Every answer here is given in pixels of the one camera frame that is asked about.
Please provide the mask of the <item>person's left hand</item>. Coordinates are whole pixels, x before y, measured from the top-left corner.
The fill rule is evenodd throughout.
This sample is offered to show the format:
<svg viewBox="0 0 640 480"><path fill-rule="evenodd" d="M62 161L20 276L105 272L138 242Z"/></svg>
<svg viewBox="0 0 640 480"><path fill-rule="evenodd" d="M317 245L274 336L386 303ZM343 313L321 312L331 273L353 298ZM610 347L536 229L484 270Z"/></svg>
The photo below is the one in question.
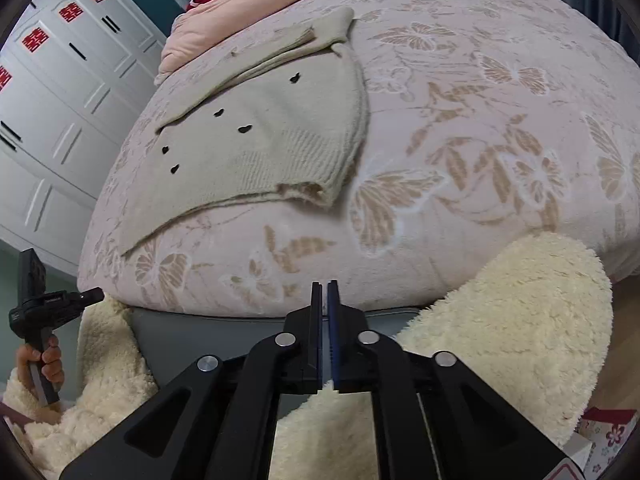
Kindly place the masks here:
<svg viewBox="0 0 640 480"><path fill-rule="evenodd" d="M29 364L42 363L42 374L58 390L64 384L65 376L62 363L62 351L58 345L58 337L52 336L48 342L48 348L43 354L30 344L21 344L15 353L15 366L17 377L22 385L34 392L35 386L30 376Z"/></svg>

